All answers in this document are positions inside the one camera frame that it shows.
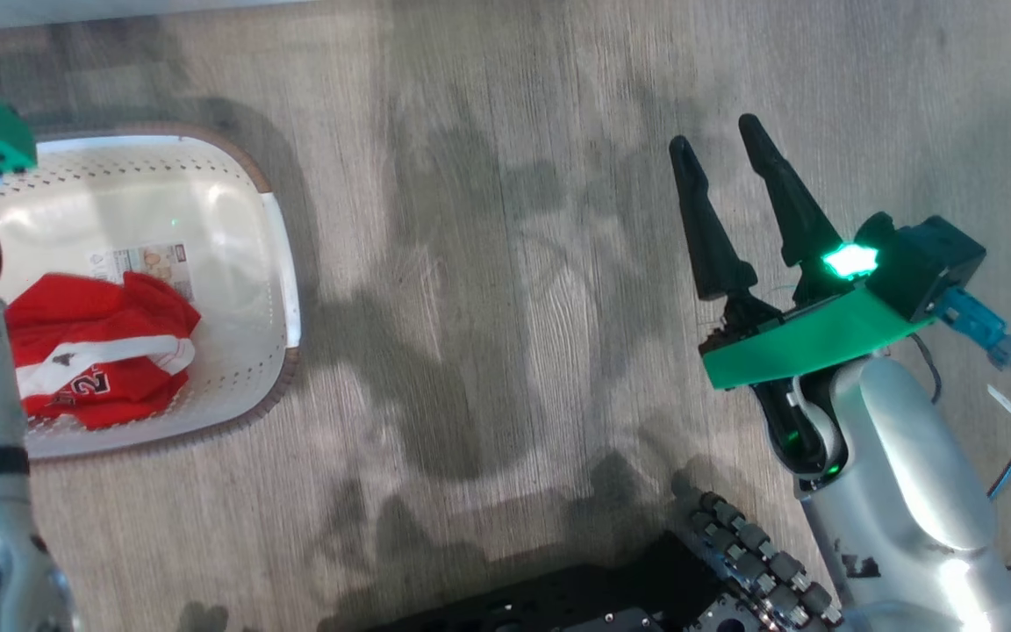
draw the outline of laundry basket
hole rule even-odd
[[[36,459],[119,449],[268,413],[298,361],[291,250],[266,177],[208,129],[157,123],[38,144],[38,168],[0,181],[0,296],[45,272],[117,280],[129,253],[182,263],[171,282],[202,320],[189,380],[149,419],[89,431],[72,417],[31,420]]]

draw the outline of white surface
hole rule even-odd
[[[260,7],[298,1],[301,0],[111,0],[107,3],[96,3],[93,0],[0,0],[0,28],[205,9]]]
[[[168,411],[95,432],[69,417],[31,422],[30,455],[181,435],[260,402],[289,347],[283,297],[293,292],[281,279],[293,284],[294,271],[289,251],[280,251],[282,221],[270,219],[277,207],[265,205],[241,165],[187,137],[57,142],[39,145],[38,155],[39,169],[0,182],[0,296],[12,300],[45,272],[88,275],[89,253],[181,243],[202,321],[189,383]],[[297,344],[297,323],[293,331]]]

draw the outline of green led indicator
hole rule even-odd
[[[857,244],[843,244],[821,259],[842,279],[867,275],[876,269],[876,249],[859,247]]]

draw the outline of label sticker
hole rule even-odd
[[[90,276],[112,283],[123,282],[123,272],[141,272],[166,281],[179,295],[193,302],[193,282],[184,244],[152,244],[149,247],[95,252],[89,256]]]

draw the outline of white stripe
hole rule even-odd
[[[31,395],[53,395],[92,364],[115,363],[139,356],[149,357],[158,368],[174,375],[193,362],[193,343],[175,336],[62,343],[42,363],[15,369],[17,391],[23,399]]]

